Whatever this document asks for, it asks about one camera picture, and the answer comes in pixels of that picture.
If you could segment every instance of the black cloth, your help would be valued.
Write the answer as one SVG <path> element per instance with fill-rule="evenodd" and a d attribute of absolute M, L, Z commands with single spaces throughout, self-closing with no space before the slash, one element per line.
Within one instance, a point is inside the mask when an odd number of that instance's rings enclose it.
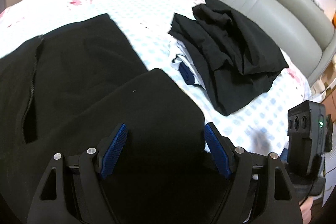
<path fill-rule="evenodd" d="M 35 37 L 0 59 L 0 107 L 0 206 L 7 204 L 0 215 L 6 211 L 7 219 L 16 216 L 26 223 L 36 187 L 55 153 L 78 155 L 96 147 L 120 122 L 129 135 L 115 176 L 102 188 L 108 200 L 118 203 L 121 223 L 139 223 L 128 222 L 130 211 L 125 212 L 137 206 L 147 210 L 137 210 L 138 218 L 158 217 L 152 214 L 156 204 L 151 198 L 161 193 L 167 219 L 173 210 L 184 215 L 181 206 L 192 200 L 187 212 L 209 220 L 225 193 L 218 172 L 198 171 L 205 144 L 201 110 L 163 71 L 147 71 L 108 15 Z M 194 182 L 174 178 L 195 172 L 199 176 L 189 175 Z M 141 180 L 140 174 L 146 177 Z M 120 190 L 125 188 L 133 191 L 126 196 Z M 202 211 L 205 196 L 213 199 Z"/>
<path fill-rule="evenodd" d="M 214 108 L 228 116 L 269 91 L 288 65 L 275 42 L 252 20 L 219 0 L 175 14 L 169 34 L 182 41 Z"/>
<path fill-rule="evenodd" d="M 186 66 L 186 64 L 184 64 L 183 62 L 181 62 L 180 65 L 179 65 L 179 67 L 178 67 L 178 71 L 180 72 L 180 74 L 181 74 L 184 82 L 187 85 L 194 85 L 195 84 L 195 76 L 190 71 L 190 69 L 188 68 L 188 66 Z"/>

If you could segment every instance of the folded black garment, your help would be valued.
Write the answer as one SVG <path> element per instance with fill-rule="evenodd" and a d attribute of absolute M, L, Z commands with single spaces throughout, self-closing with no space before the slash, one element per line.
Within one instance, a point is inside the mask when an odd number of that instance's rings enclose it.
<path fill-rule="evenodd" d="M 129 135 L 115 172 L 128 179 L 178 170 L 204 153 L 201 110 L 163 71 L 147 71 L 108 15 L 35 37 L 0 59 L 0 110 L 0 215 L 6 223 L 26 223 L 55 153 L 96 147 L 120 122 Z"/>
<path fill-rule="evenodd" d="M 219 0 L 175 14 L 169 34 L 181 40 L 214 108 L 228 116 L 268 92 L 288 65 L 275 42 L 252 20 Z"/>

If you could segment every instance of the navy blue cloth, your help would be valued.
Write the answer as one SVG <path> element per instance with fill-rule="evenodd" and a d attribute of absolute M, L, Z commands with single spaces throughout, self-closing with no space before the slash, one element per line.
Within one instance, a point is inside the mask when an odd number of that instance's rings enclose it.
<path fill-rule="evenodd" d="M 189 67 L 186 64 L 181 62 L 180 66 L 178 67 L 178 70 L 182 75 L 184 82 L 187 85 L 195 84 L 195 76 L 193 75 L 193 73 L 190 71 Z"/>

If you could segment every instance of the bed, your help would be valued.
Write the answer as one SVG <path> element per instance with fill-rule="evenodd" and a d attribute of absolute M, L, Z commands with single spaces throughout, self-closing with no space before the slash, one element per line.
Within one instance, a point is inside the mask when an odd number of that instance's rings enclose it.
<path fill-rule="evenodd" d="M 263 155 L 271 151 L 281 154 L 288 142 L 288 109 L 310 96 L 306 77 L 283 51 L 289 68 L 281 72 L 269 92 L 227 117 L 219 114 L 206 92 L 186 85 L 170 64 L 170 46 L 175 41 L 167 32 L 174 13 L 193 19 L 192 7 L 200 3 L 204 0 L 23 0 L 0 15 L 0 57 L 34 36 L 107 13 L 146 67 L 165 71 L 199 106 L 206 123 L 213 122 L 235 146 Z"/>

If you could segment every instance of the blue gripper pad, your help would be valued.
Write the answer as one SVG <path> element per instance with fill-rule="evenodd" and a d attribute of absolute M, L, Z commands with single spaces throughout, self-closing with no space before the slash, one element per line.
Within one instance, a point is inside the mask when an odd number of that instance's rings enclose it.
<path fill-rule="evenodd" d="M 234 168 L 234 154 L 228 145 L 225 145 L 224 139 L 216 129 L 213 123 L 207 123 L 204 126 L 204 138 L 208 144 L 217 169 L 221 175 L 229 179 Z"/>
<path fill-rule="evenodd" d="M 102 157 L 100 176 L 103 179 L 106 179 L 108 175 L 112 174 L 112 171 L 120 156 L 121 150 L 125 145 L 127 134 L 127 127 L 125 124 L 122 124 L 112 143 L 107 148 L 104 156 Z"/>

